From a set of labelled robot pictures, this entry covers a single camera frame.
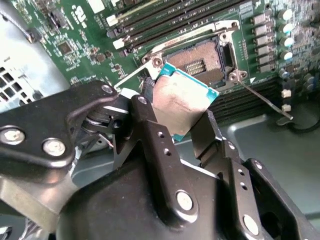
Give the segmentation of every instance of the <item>metal hole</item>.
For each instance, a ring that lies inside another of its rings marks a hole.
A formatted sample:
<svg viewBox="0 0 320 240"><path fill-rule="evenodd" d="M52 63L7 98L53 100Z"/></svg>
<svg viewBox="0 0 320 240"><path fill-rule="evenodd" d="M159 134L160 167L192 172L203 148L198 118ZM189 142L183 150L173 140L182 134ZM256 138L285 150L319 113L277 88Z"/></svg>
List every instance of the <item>metal hole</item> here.
<svg viewBox="0 0 320 240"><path fill-rule="evenodd" d="M16 92L19 92L22 87L19 85L19 83L15 82L13 85L12 85L13 89L16 91Z"/></svg>
<svg viewBox="0 0 320 240"><path fill-rule="evenodd" d="M122 126L123 122L120 119L114 120L113 121L113 128L114 129L119 129Z"/></svg>
<svg viewBox="0 0 320 240"><path fill-rule="evenodd" d="M14 80L14 78L9 73L4 74L3 78L7 80L7 82L12 82Z"/></svg>
<svg viewBox="0 0 320 240"><path fill-rule="evenodd" d="M24 102L24 101L22 101L22 100L20 100L19 101L19 106L23 106L23 105L25 105L26 103Z"/></svg>
<svg viewBox="0 0 320 240"><path fill-rule="evenodd" d="M0 92L0 98L2 98L4 101L8 101L9 99L7 98L6 95L4 95L2 92Z"/></svg>
<svg viewBox="0 0 320 240"><path fill-rule="evenodd" d="M147 104L146 99L143 96L139 96L138 97L139 102L143 103L143 104Z"/></svg>
<svg viewBox="0 0 320 240"><path fill-rule="evenodd" d="M11 98L11 97L13 97L15 95L15 92L10 87L5 89L4 92L9 96L9 98Z"/></svg>
<svg viewBox="0 0 320 240"><path fill-rule="evenodd" d="M241 170L241 169L238 169L238 172L240 173L240 175L244 176L245 173Z"/></svg>
<svg viewBox="0 0 320 240"><path fill-rule="evenodd" d="M168 148L165 148L165 149L163 150L163 152L164 152L165 155L171 156L171 152L169 151Z"/></svg>
<svg viewBox="0 0 320 240"><path fill-rule="evenodd" d="M6 85L7 83L0 77L0 88L3 88Z"/></svg>
<svg viewBox="0 0 320 240"><path fill-rule="evenodd" d="M158 137L161 138L161 139L164 139L165 138L165 135L162 131L158 131Z"/></svg>
<svg viewBox="0 0 320 240"><path fill-rule="evenodd" d="M240 185L244 190L248 190L247 186L243 182L241 182Z"/></svg>

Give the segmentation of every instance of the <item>screw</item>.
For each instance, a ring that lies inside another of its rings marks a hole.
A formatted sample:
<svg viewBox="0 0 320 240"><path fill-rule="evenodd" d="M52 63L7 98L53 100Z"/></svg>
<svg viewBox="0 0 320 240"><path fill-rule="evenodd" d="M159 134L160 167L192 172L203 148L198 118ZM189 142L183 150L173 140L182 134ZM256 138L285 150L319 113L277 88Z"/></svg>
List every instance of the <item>screw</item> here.
<svg viewBox="0 0 320 240"><path fill-rule="evenodd" d="M138 100L139 100L141 103L143 103L143 104L147 104L147 101L146 101L146 99L145 99L143 96L139 96L139 97L138 97Z"/></svg>
<svg viewBox="0 0 320 240"><path fill-rule="evenodd" d="M4 144L18 145L25 140L25 134L16 128L7 128L0 132L0 141Z"/></svg>
<svg viewBox="0 0 320 240"><path fill-rule="evenodd" d="M101 86L102 90L105 91L107 94L112 94L112 89L108 85L102 85Z"/></svg>
<svg viewBox="0 0 320 240"><path fill-rule="evenodd" d="M44 142L43 150L54 157L61 156L66 150L64 143L58 139L49 139Z"/></svg>
<svg viewBox="0 0 320 240"><path fill-rule="evenodd" d="M235 150L235 149L236 149L235 146L232 144L232 142L228 141L228 143L229 143L229 147L230 147L232 150Z"/></svg>
<svg viewBox="0 0 320 240"><path fill-rule="evenodd" d="M180 207L186 211L191 210L194 204L191 197L183 191L180 191L176 194L176 200L178 201Z"/></svg>
<svg viewBox="0 0 320 240"><path fill-rule="evenodd" d="M259 234L259 228L258 225L256 224L255 220L252 219L249 215L244 215L243 216L243 222L246 228L253 234L253 235L258 235Z"/></svg>
<svg viewBox="0 0 320 240"><path fill-rule="evenodd" d="M257 160L254 161L258 169L262 169L262 165Z"/></svg>

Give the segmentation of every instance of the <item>ram slot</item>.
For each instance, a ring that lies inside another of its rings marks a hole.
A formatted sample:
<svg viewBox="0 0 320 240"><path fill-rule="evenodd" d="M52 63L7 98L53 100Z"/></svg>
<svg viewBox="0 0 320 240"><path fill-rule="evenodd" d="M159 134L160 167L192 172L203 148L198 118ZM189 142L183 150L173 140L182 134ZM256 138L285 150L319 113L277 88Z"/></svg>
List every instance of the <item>ram slot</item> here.
<svg viewBox="0 0 320 240"><path fill-rule="evenodd" d="M133 50L137 50L140 48L143 48L145 45L149 44L152 41L158 40L162 38L163 36L167 36L172 33L178 33L180 34L180 31L183 30L183 32L187 32L190 30L193 30L196 27L199 27L203 25L204 23L211 22L214 18L213 14L216 14L218 12L227 10L229 8L234 7L235 5L238 5L242 3L243 0L233 0L229 2L227 5L225 4L226 1L219 2L220 6L215 5L213 9L209 12L204 12L200 15L194 16L192 18L186 19L186 22L179 22L178 24L174 24L166 27L164 30L156 30L154 34L148 35L146 37L140 37L139 39L133 40L132 42L126 42L126 48L128 52L131 52Z"/></svg>
<svg viewBox="0 0 320 240"><path fill-rule="evenodd" d="M206 0L199 2L190 0L185 3L179 3L171 8L164 9L163 11L158 11L156 15L153 15L149 18L142 19L139 22L136 22L134 24L131 24L123 29L117 28L118 32L119 30L122 31L124 34L128 34L131 36L131 38L135 38L139 34L143 34L145 31L148 31L150 29L153 29L155 27L160 27L162 24L165 24L168 21L174 21L175 18L179 19L181 16L185 15L189 11L198 9L200 7L203 7L206 3L211 2L211 0ZM120 38L126 38L124 34L121 34Z"/></svg>
<svg viewBox="0 0 320 240"><path fill-rule="evenodd" d="M161 5L160 7L153 7L149 11L139 13L136 17L132 17L125 22L118 23L116 25L117 30L122 29L125 32L126 28L131 28L134 24L139 24L139 22L146 20L148 18L154 18L154 14L159 14L160 12L167 11L169 8L176 8L185 4L185 0L173 0L170 4Z"/></svg>
<svg viewBox="0 0 320 240"><path fill-rule="evenodd" d="M134 18L138 18L142 12L149 12L153 9L163 8L163 6L167 7L168 2L175 2L175 1L176 0L149 0L149 1L145 1L141 4L138 4L138 6L135 5L135 6L131 7L130 10L124 9L115 15L109 16L109 18L112 18L112 25L110 25L110 23L109 23L109 26L124 24L127 21L130 21Z"/></svg>

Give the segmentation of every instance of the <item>dimm slot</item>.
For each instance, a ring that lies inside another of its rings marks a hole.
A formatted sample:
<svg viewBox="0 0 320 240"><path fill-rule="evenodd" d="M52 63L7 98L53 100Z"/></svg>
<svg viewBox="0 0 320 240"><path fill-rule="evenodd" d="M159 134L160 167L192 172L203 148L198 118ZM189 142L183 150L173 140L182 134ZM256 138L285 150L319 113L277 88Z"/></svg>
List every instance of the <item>dimm slot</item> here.
<svg viewBox="0 0 320 240"><path fill-rule="evenodd" d="M134 24L138 24L140 21L143 21L143 20L146 20L148 18L152 18L153 17L153 14L154 13L159 13L159 12L163 12L165 10L167 10L168 8L171 8L171 7L175 7L175 6L179 6L179 5L183 5L184 3L181 2L181 0L174 0L172 2L170 2L169 5L162 5L161 7L157 8L157 7L153 7L151 10L147 11L147 12L143 12L143 13L140 13L139 15L137 15L136 17L134 17L133 19L130 18L128 19L127 21L125 22L122 22L122 23L118 23L116 26L117 26L117 29L118 28L130 28L132 27L132 25Z"/></svg>
<svg viewBox="0 0 320 240"><path fill-rule="evenodd" d="M163 11L157 11L156 15L150 16L149 18L141 19L141 21L139 22L126 26L124 29L122 29L123 34L121 34L119 37L126 38L124 34L130 34L130 36L136 36L138 34L143 33L144 31L154 28L155 26L158 27L159 25L165 22L168 22L174 18L178 18L181 15L185 15L186 12L188 11L192 11L194 9L200 8L208 2L211 2L211 0L206 0L201 2L196 1L194 4L190 4L187 6L184 6L186 4L185 2L181 2L173 6L171 9L164 9ZM158 21L153 21L152 23L147 24L148 21L150 22L152 19L157 19L157 16L161 16L161 18L159 18Z"/></svg>
<svg viewBox="0 0 320 240"><path fill-rule="evenodd" d="M226 9L230 9L232 7L234 7L235 5L238 5L240 3L243 2L243 0L236 0L236 1L233 1L234 3L229 3L228 5L223 5L223 6L220 6L220 7L215 7L214 10L208 12L208 13L203 13L203 14L200 14L199 16L195 16L195 17L192 17L190 19L187 19L187 23L184 23L184 22L181 22L177 25L173 25L174 27L166 27L165 30L163 31L157 31L155 34L151 35L151 36L148 36L144 39L139 39L137 41L134 41L134 42L129 42L127 45L127 50L130 51L131 49L139 49L139 48L142 48L145 44L148 44L149 42L151 41L155 41L163 36L166 36L168 34L171 34L171 33L174 33L175 31L178 32L178 34L180 33L179 30L183 30L183 32L187 32L188 30L191 30L193 29L193 26L201 26L203 23L207 23L208 21L212 21L213 19L213 14L216 14L218 12L222 12Z"/></svg>

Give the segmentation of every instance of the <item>wire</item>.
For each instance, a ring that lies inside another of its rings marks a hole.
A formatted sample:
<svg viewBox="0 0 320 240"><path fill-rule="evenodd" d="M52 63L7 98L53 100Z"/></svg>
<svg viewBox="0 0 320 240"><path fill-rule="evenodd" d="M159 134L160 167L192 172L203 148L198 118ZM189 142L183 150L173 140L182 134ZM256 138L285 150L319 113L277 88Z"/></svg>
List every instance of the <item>wire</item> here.
<svg viewBox="0 0 320 240"><path fill-rule="evenodd" d="M19 23L17 23L9 14L0 9L0 15L3 17L5 21L9 21L13 25L15 25L25 36L25 38L32 43L32 36L28 33Z"/></svg>
<svg viewBox="0 0 320 240"><path fill-rule="evenodd" d="M318 104L319 107L319 112L320 112L320 100L319 100L320 95L318 95L315 100ZM320 117L319 120L311 127L307 128L298 128L298 125L295 124L294 122L290 122L287 124L288 129L293 132L294 134L306 134L306 133L311 133L314 130L318 129L320 127Z"/></svg>

